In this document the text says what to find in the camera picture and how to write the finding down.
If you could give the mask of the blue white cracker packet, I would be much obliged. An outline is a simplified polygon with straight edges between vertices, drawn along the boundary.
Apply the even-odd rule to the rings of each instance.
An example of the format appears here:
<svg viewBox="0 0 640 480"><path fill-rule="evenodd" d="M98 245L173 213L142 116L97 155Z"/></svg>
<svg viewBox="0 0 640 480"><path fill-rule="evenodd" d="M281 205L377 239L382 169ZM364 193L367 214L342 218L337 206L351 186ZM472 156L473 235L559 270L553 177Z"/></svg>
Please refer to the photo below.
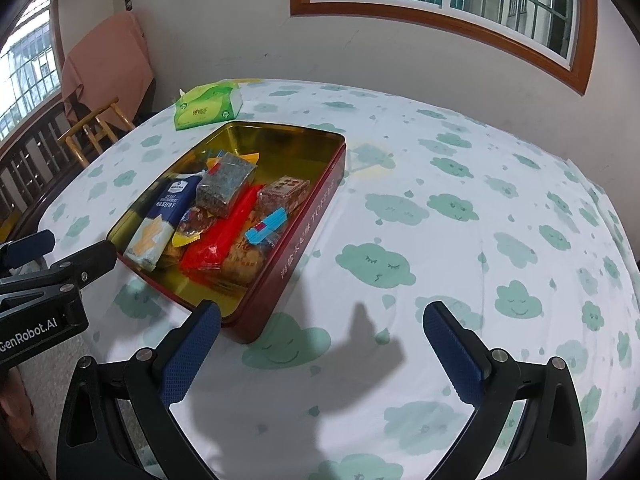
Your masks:
<svg viewBox="0 0 640 480"><path fill-rule="evenodd" d="M184 213L194 201L196 188L203 177L177 174L168 180L160 196L146 213L124 255L139 268L152 272Z"/></svg>

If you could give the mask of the red snack packet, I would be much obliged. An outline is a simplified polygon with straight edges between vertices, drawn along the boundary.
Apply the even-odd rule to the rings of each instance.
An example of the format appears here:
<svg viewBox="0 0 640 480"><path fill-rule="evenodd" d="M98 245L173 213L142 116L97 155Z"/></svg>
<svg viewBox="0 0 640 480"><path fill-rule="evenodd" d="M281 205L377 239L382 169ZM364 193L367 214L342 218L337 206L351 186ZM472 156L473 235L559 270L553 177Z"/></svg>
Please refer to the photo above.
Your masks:
<svg viewBox="0 0 640 480"><path fill-rule="evenodd" d="M199 240L186 248L179 263L183 273L221 268L257 202L258 192L263 187L262 184L249 185L240 194L228 217L217 219Z"/></svg>

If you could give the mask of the yellow round cake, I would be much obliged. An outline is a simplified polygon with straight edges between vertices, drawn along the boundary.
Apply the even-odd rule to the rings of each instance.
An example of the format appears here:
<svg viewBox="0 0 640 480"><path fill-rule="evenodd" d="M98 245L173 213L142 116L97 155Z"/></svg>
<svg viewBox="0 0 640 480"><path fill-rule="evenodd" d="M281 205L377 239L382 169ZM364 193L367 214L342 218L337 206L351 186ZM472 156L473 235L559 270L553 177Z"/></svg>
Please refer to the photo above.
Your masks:
<svg viewBox="0 0 640 480"><path fill-rule="evenodd" d="M171 237L171 245L180 248L196 242L214 222L215 217L205 208L190 207L180 219L175 233Z"/></svg>

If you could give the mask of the clear peanut snack packet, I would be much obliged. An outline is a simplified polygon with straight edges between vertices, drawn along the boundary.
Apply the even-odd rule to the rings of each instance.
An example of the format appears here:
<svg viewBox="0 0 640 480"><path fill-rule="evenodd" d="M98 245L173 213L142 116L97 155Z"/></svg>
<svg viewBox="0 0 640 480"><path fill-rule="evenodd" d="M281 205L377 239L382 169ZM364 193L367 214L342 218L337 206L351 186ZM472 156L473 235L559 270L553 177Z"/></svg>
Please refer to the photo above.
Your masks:
<svg viewBox="0 0 640 480"><path fill-rule="evenodd" d="M220 276L235 285L248 286L262 272L270 252L280 240L278 233L269 234L258 244L250 243L241 234L231 246L221 265Z"/></svg>

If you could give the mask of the grey seaweed snack packet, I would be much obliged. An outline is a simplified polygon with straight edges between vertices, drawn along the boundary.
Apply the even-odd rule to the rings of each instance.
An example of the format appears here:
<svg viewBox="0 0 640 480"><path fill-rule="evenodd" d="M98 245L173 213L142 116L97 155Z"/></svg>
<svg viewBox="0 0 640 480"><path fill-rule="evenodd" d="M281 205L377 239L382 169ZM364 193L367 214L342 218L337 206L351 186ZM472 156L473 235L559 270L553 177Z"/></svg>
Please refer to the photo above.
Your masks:
<svg viewBox="0 0 640 480"><path fill-rule="evenodd" d="M232 153L224 153L206 171L196 187L195 205L216 218L228 217L240 194L253 182L257 166Z"/></svg>

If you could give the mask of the blue snack packet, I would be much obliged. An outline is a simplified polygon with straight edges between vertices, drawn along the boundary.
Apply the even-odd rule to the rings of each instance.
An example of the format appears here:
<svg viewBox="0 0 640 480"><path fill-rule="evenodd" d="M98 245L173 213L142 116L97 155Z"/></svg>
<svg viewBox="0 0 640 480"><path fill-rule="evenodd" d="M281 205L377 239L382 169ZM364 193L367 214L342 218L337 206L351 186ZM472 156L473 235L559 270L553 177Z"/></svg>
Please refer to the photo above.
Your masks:
<svg viewBox="0 0 640 480"><path fill-rule="evenodd" d="M288 222L288 212L279 207L260 220L244 233L245 239L252 245L259 245L277 233Z"/></svg>

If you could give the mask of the wooden chair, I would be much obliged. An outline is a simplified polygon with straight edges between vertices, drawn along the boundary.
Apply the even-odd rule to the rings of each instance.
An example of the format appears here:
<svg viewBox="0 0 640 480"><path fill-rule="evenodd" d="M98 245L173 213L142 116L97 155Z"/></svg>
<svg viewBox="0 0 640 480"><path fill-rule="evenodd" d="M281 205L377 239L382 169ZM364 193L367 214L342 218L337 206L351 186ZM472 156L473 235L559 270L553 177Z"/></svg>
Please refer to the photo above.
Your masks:
<svg viewBox="0 0 640 480"><path fill-rule="evenodd" d="M74 162L78 162L81 168L87 168L90 165L89 159L85 155L84 149L79 141L79 136L83 134L89 144L93 147L98 155L102 155L104 149L100 142L107 139L112 145L118 142L118 136L114 129L110 126L103 115L110 112L117 117L124 125L124 131L130 132L134 130L134 123L124 114L118 105L118 98L111 99L107 104L101 105L86 117L79 119L75 125L68 128L64 133L56 138L56 143L61 147L70 151Z"/></svg>

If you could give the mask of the gold red toffee tin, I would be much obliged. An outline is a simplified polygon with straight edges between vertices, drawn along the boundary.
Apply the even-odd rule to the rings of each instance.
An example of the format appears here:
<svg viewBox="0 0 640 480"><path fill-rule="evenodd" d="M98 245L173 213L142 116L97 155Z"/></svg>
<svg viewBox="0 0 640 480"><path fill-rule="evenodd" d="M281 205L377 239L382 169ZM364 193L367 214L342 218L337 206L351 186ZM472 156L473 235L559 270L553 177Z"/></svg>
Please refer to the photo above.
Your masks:
<svg viewBox="0 0 640 480"><path fill-rule="evenodd" d="M228 122L170 166L108 232L147 292L211 301L242 344L256 340L344 174L331 131Z"/></svg>

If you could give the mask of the side window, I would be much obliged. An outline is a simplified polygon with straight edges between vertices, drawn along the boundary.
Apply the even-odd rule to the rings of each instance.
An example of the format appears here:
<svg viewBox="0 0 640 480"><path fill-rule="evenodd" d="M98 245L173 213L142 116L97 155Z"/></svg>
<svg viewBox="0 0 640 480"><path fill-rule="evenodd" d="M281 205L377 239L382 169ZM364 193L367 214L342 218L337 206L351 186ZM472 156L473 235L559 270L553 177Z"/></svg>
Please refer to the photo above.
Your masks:
<svg viewBox="0 0 640 480"><path fill-rule="evenodd" d="M51 32L52 2L32 0L1 49L1 140L60 88Z"/></svg>

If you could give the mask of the green tissue pack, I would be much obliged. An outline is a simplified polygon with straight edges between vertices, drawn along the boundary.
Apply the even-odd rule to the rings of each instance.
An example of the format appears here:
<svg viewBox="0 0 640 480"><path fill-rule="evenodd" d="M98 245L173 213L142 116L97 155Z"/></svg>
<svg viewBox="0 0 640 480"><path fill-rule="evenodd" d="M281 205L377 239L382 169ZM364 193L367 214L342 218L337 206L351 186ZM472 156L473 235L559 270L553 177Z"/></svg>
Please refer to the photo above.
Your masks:
<svg viewBox="0 0 640 480"><path fill-rule="evenodd" d="M177 130L228 122L243 105L239 85L234 81L201 84L182 92L175 102L174 126Z"/></svg>

